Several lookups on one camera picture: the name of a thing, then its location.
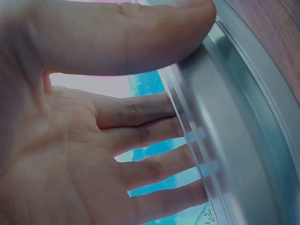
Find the finger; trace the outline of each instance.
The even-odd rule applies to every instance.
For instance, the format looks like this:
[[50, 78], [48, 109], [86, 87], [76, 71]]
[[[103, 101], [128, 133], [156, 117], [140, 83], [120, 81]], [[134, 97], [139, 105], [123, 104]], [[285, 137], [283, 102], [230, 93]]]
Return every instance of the finger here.
[[132, 197], [137, 214], [137, 224], [165, 218], [187, 208], [207, 202], [207, 195], [201, 180], [148, 195]]
[[127, 150], [181, 137], [183, 133], [177, 117], [169, 117], [138, 127], [120, 127], [103, 130], [101, 135], [105, 139], [111, 140], [107, 142], [107, 147], [116, 156]]
[[96, 111], [99, 128], [136, 127], [175, 115], [168, 95], [163, 92], [143, 97], [118, 99], [89, 94]]
[[185, 144], [172, 151], [138, 162], [120, 163], [120, 171], [127, 189], [133, 190], [160, 182], [194, 166], [192, 153]]
[[45, 69], [126, 75], [173, 64], [192, 53], [215, 20], [211, 0], [184, 7], [38, 1], [30, 38]]

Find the wooden surface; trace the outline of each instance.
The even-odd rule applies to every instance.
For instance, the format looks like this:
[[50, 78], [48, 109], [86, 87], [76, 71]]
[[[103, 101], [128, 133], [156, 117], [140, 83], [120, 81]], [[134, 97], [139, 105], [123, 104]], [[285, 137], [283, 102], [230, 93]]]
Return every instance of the wooden surface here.
[[226, 0], [260, 39], [300, 104], [300, 0]]

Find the round metal container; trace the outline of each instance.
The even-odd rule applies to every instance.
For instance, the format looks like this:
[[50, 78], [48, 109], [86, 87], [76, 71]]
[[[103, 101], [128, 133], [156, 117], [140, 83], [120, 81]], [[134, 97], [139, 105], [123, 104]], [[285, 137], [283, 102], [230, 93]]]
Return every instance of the round metal container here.
[[159, 70], [161, 79], [202, 164], [198, 171], [217, 222], [298, 225], [300, 107], [248, 26], [226, 2], [215, 4], [216, 23], [203, 45]]

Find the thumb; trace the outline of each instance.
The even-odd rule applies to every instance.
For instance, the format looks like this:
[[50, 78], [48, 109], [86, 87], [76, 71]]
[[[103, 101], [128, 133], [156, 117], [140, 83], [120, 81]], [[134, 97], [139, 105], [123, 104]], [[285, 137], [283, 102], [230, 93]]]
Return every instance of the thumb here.
[[194, 51], [215, 21], [211, 0], [181, 7], [45, 1], [32, 19], [45, 69], [126, 75], [173, 64]]

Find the hand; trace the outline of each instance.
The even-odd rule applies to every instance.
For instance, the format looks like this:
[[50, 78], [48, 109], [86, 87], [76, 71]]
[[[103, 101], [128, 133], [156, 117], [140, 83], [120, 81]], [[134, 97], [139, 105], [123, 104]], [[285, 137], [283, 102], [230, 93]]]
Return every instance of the hand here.
[[114, 160], [182, 136], [165, 93], [121, 100], [49, 80], [51, 72], [126, 75], [183, 59], [215, 18], [210, 0], [190, 6], [1, 0], [1, 224], [137, 225], [207, 200], [200, 181], [127, 194], [194, 166], [186, 146]]

